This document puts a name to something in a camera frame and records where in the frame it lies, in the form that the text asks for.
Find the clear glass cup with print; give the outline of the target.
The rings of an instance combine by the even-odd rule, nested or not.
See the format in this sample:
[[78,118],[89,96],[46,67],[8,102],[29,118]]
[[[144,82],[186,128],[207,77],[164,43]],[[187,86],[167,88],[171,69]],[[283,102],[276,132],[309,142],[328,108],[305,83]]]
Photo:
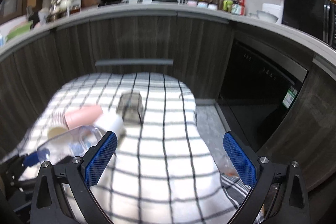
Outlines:
[[37,157],[40,162],[56,164],[67,156],[83,156],[101,138],[102,133],[95,126],[80,126],[40,145],[37,148]]

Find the patterned paper cup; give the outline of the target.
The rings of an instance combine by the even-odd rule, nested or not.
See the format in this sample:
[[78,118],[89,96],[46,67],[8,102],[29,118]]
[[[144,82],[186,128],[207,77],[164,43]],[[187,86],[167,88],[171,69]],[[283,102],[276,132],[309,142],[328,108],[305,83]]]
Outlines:
[[69,130],[64,113],[55,113],[47,126],[47,137],[52,139]]

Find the pink plastic cup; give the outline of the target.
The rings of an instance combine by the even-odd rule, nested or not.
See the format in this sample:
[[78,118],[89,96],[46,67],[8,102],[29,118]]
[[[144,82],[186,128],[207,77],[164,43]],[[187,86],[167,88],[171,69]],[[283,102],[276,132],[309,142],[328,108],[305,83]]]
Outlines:
[[81,109],[65,113],[65,120],[70,130],[93,124],[94,121],[103,113],[101,106],[89,105]]

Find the white paper cup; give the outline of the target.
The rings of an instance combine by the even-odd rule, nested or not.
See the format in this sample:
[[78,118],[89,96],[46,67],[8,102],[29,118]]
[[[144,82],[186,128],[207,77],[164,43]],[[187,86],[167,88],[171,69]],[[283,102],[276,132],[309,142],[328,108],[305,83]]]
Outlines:
[[98,128],[102,135],[110,131],[116,134],[117,140],[120,140],[125,135],[125,127],[123,119],[116,113],[102,113],[93,123]]

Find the grey square transparent cup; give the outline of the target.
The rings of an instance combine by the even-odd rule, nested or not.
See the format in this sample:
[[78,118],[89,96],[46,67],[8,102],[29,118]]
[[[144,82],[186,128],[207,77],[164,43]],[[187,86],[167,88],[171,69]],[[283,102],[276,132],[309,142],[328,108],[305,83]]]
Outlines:
[[121,94],[116,113],[125,124],[142,124],[143,112],[142,96],[139,92]]

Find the white checkered cloth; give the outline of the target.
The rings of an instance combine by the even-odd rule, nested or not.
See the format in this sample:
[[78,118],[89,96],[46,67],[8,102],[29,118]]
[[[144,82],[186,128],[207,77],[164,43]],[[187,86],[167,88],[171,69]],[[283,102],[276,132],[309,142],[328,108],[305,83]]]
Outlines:
[[198,132],[186,84],[157,73],[95,73],[64,84],[18,145],[34,152],[60,112],[99,105],[115,112],[122,94],[139,92],[143,123],[126,126],[92,192],[114,223],[227,223],[250,192],[221,173]]

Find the built-in black dishwasher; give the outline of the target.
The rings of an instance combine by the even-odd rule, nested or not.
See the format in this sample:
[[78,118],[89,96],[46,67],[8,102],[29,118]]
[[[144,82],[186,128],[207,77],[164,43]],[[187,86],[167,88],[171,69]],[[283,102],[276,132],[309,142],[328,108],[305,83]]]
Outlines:
[[219,93],[229,128],[258,151],[288,114],[307,73],[277,50],[235,39]]

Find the white bowl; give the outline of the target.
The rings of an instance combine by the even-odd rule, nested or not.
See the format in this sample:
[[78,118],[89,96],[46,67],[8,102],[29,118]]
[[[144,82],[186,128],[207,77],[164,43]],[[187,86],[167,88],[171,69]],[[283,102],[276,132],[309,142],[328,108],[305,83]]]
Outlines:
[[277,16],[260,10],[257,10],[257,17],[264,22],[276,23],[278,21]]

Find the black microwave oven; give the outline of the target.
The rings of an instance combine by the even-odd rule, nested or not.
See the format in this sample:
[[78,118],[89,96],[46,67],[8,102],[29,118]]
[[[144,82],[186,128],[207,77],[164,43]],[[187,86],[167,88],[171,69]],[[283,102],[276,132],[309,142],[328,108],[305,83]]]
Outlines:
[[335,48],[335,3],[330,0],[284,0],[281,23]]

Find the condiment bottles group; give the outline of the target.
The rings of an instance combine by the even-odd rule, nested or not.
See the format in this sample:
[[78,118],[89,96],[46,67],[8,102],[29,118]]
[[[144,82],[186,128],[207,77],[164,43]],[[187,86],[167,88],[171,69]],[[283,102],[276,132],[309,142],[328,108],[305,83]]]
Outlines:
[[234,15],[245,15],[245,0],[218,0],[218,9]]

